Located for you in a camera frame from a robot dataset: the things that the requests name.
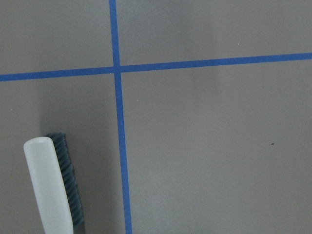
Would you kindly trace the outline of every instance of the gray surface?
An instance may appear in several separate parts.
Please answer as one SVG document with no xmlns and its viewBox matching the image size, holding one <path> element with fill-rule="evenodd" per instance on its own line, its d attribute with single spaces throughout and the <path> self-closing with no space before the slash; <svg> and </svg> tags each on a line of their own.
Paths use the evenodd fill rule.
<svg viewBox="0 0 312 234">
<path fill-rule="evenodd" d="M 133 232 L 311 233 L 311 76 L 311 61 L 123 74 Z"/>
<path fill-rule="evenodd" d="M 1 0 L 0 74 L 112 64 L 108 1 Z"/>
<path fill-rule="evenodd" d="M 122 65 L 312 51 L 310 0 L 117 0 Z"/>
<path fill-rule="evenodd" d="M 124 233 L 113 75 L 2 82 L 0 96 L 0 233 L 43 233 L 22 147 L 53 131 L 67 134 L 86 234 Z"/>
</svg>

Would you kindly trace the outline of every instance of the cleaning brush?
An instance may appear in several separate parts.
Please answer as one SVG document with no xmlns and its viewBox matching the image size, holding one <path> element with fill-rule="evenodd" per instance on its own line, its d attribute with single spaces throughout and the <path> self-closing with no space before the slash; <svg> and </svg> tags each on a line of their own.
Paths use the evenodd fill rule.
<svg viewBox="0 0 312 234">
<path fill-rule="evenodd" d="M 24 152 L 45 233 L 72 234 L 84 219 L 65 133 L 31 139 Z"/>
</svg>

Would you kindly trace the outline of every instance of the blue line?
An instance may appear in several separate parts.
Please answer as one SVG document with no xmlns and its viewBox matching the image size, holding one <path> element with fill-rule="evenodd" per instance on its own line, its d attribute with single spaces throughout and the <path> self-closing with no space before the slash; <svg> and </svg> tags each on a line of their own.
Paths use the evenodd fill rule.
<svg viewBox="0 0 312 234">
<path fill-rule="evenodd" d="M 114 72 L 113 67 L 98 67 L 98 68 L 84 68 L 84 69 L 59 70 L 48 72 L 17 73 L 17 74 L 0 75 L 0 81 L 87 76 L 87 75 L 109 74 L 113 72 Z"/>
<path fill-rule="evenodd" d="M 125 126 L 124 126 L 124 117 L 123 117 L 123 102 L 122 102 L 122 84 L 121 84 L 121 72 L 119 70 L 120 58 L 119 58 L 116 0 L 109 1 L 109 9 L 110 9 L 110 17 L 111 17 L 113 63 L 114 63 L 114 69 L 115 69 L 114 71 L 115 94 L 116 94 L 117 125 L 118 125 L 118 140 L 119 140 L 120 170 L 121 170 L 121 183 L 122 183 L 123 211 L 124 211 L 124 218 L 125 218 L 125 231 L 126 231 L 126 234 L 132 234 L 128 164 L 127 164 Z"/>
<path fill-rule="evenodd" d="M 235 65 L 235 64 L 295 61 L 295 60 L 306 60 L 306 59 L 312 59 L 312 53 L 268 55 L 268 56 L 241 57 L 241 58 L 219 58 L 219 59 L 182 61 L 182 62 L 164 62 L 164 63 L 152 63 L 152 64 L 141 64 L 141 65 L 127 65 L 127 66 L 121 66 L 120 71 L 121 72 L 142 72 L 142 71 L 168 70 L 168 69 L 192 68 L 192 67 L 211 67 L 211 66 L 224 66 L 224 65 Z"/>
</svg>

